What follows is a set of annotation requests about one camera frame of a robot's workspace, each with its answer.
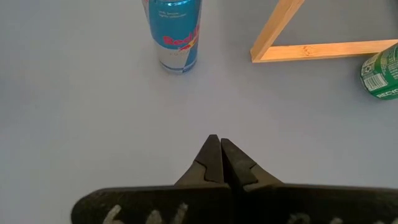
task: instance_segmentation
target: wooden triangle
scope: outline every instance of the wooden triangle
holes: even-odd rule
[[[253,48],[250,50],[253,63],[375,54],[398,43],[398,39],[394,39],[271,47],[303,3],[304,0],[279,0],[274,12],[272,12],[268,22],[255,41]]]

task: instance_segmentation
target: blue and silver can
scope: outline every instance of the blue and silver can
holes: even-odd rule
[[[189,71],[197,61],[201,0],[142,0],[162,66]]]

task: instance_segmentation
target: energy drink can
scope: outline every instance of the energy drink can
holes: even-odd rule
[[[365,61],[361,81],[379,99],[398,98],[398,44]]]
[[[162,66],[189,71],[197,61],[201,0],[142,0]]]

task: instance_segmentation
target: gray surface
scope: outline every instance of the gray surface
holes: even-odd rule
[[[68,223],[92,190],[172,184],[213,133],[284,182],[398,188],[398,101],[363,90],[366,57],[249,62],[276,2],[205,0],[198,64],[175,76],[138,0],[2,0],[0,223]],[[277,43],[395,38],[396,8],[307,0]]]

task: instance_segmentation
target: green soda can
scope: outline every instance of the green soda can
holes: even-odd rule
[[[398,44],[365,61],[361,81],[379,99],[398,98]]]

